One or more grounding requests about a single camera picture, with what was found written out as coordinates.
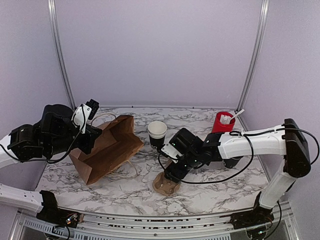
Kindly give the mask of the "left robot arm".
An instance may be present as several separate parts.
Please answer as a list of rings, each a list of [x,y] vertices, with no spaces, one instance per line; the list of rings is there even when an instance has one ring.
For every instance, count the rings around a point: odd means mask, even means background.
[[[41,120],[23,124],[0,141],[0,167],[30,162],[56,164],[74,149],[86,155],[92,152],[102,130],[90,126],[99,103],[93,99],[72,110],[62,104],[46,105]],[[0,202],[36,213],[36,218],[57,226],[76,228],[81,215],[61,209],[54,193],[27,191],[0,185]]]

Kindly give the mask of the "cardboard cup carrier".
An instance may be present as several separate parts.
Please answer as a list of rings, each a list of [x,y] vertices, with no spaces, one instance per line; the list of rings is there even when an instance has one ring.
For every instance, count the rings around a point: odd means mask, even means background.
[[[153,180],[153,189],[164,196],[171,196],[180,189],[181,183],[176,183],[170,179],[165,178],[165,173],[160,172]]]

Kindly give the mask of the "black paper coffee cup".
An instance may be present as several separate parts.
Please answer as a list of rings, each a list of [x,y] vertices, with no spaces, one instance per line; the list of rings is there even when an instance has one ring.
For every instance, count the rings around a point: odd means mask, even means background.
[[[240,161],[242,157],[233,157],[233,158],[229,158],[229,159],[223,159],[222,163],[223,165],[227,168],[227,169],[232,169],[233,167],[235,167],[238,162]]]

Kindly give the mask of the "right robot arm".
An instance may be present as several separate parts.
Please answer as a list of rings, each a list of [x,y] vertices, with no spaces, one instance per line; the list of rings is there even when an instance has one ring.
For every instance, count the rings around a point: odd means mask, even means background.
[[[183,182],[192,169],[222,162],[228,169],[244,156],[280,155],[284,162],[268,185],[258,193],[251,210],[233,213],[230,223],[234,229],[261,225],[273,221],[273,207],[298,178],[311,171],[308,142],[305,131],[287,118],[284,124],[256,131],[209,133],[205,140],[186,128],[180,129],[158,150],[160,156],[172,163],[164,168],[157,180],[172,187]]]

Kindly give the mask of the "brown paper bag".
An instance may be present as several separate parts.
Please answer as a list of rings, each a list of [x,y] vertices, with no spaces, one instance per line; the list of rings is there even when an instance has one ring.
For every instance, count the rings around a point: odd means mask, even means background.
[[[72,150],[69,157],[86,185],[92,185],[133,157],[143,146],[134,134],[134,117],[119,115],[111,122],[98,126],[101,135],[95,140],[90,154]]]

